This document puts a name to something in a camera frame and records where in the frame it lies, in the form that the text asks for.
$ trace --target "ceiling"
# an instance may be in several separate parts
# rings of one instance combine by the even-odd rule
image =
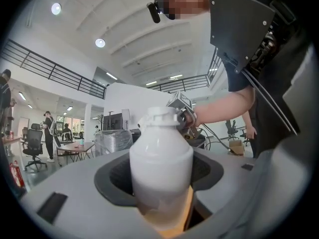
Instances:
[[[40,111],[50,111],[53,114],[63,115],[67,113],[66,116],[83,119],[85,114],[85,103],[71,100],[65,97],[61,97],[41,89],[28,86],[19,81],[13,79],[9,82],[11,89],[11,96],[15,98],[18,105],[27,106],[31,105],[34,109]],[[22,92],[26,101],[22,99],[19,95]],[[68,107],[72,106],[73,109],[67,111]],[[103,113],[102,107],[92,107],[91,117],[97,117]]]
[[[146,7],[151,1],[36,0],[32,24],[43,26],[129,84],[206,74],[214,49],[209,43],[209,14],[173,21],[160,15],[161,22],[155,24]],[[58,16],[50,11],[55,2],[62,7]],[[104,48],[97,50],[97,38],[105,40]]]

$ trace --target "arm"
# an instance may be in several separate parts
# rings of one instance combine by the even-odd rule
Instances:
[[[241,116],[248,111],[255,100],[255,92],[251,86],[231,92],[216,102],[194,109],[197,120],[195,126],[203,123],[215,123]]]
[[[242,115],[242,118],[245,122],[246,125],[246,137],[248,139],[254,139],[255,138],[255,134],[257,135],[257,131],[256,129],[253,127],[253,125],[251,124],[251,119],[249,116],[249,112],[245,112]]]

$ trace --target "hand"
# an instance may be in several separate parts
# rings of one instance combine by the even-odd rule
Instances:
[[[255,135],[257,135],[257,131],[255,130],[253,126],[246,128],[246,137],[248,139],[254,139]]]

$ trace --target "bottle cap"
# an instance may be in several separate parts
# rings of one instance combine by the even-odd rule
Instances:
[[[146,121],[148,125],[173,126],[179,125],[176,109],[174,107],[151,107],[148,108]]]

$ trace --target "black metal railing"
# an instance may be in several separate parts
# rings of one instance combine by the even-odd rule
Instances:
[[[72,72],[11,39],[5,44],[1,57],[49,80],[104,99],[106,87]]]
[[[189,91],[193,89],[208,87],[209,81],[207,75],[193,76],[180,80],[173,80],[172,82],[158,84],[148,87],[148,89],[159,90],[167,93],[175,93],[177,91]]]
[[[209,78],[210,83],[214,79],[214,77],[217,73],[217,70],[218,70],[221,63],[222,63],[221,58],[217,56],[217,48],[215,47],[213,57],[211,59],[211,62],[210,62],[209,68],[208,68],[208,72],[207,72],[207,76]]]

